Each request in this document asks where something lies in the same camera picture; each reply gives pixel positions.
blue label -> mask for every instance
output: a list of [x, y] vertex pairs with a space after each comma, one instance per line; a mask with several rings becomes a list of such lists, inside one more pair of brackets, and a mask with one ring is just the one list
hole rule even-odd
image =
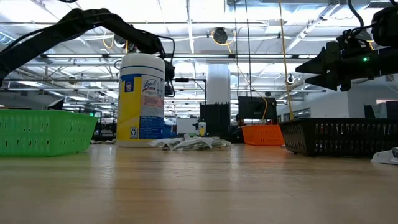
[[134, 92], [134, 79], [141, 76], [142, 74], [130, 74], [121, 76], [120, 79], [122, 82], [124, 82], [124, 92]]
[[156, 116], [140, 116], [139, 139], [162, 139], [164, 119]]

wire basket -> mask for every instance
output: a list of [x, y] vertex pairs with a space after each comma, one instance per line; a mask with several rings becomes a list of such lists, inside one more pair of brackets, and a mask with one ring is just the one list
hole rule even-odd
[[280, 128], [286, 149], [308, 156], [368, 157], [398, 145], [398, 119], [301, 118]]
[[97, 118], [55, 110], [0, 110], [0, 156], [60, 156], [90, 145]]
[[243, 126], [244, 143], [253, 146], [281, 146], [284, 139], [279, 125]]

black basket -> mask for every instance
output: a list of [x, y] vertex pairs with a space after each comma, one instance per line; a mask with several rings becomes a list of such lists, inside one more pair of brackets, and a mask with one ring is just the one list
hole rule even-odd
[[398, 146], [398, 119], [302, 118], [280, 123], [286, 149], [308, 156], [372, 156]]

crumpled wipe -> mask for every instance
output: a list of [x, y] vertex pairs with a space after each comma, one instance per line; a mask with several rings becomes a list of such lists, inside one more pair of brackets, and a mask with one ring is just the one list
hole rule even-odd
[[166, 150], [202, 150], [209, 151], [214, 148], [227, 149], [231, 143], [218, 137], [190, 137], [185, 134], [184, 138], [158, 139], [149, 143], [151, 146], [162, 147]]

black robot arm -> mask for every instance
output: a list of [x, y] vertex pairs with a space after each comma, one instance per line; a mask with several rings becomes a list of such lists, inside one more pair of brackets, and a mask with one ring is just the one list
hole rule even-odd
[[[398, 73], [398, 6], [395, 4], [373, 15], [372, 24], [346, 30], [322, 48], [318, 56], [296, 68], [296, 72], [317, 74], [306, 83], [331, 90], [348, 91], [351, 81], [358, 78], [370, 80]], [[386, 48], [373, 50], [366, 40], [357, 38], [362, 30], [372, 28], [374, 42]]]
[[[57, 44], [75, 39], [99, 26], [134, 43], [142, 53], [160, 53], [159, 57], [165, 58], [163, 45], [156, 35], [134, 28], [107, 9], [73, 9], [58, 23], [24, 35], [0, 52], [0, 86], [3, 79], [13, 70]], [[33, 34], [37, 35], [19, 44], [22, 39]]]

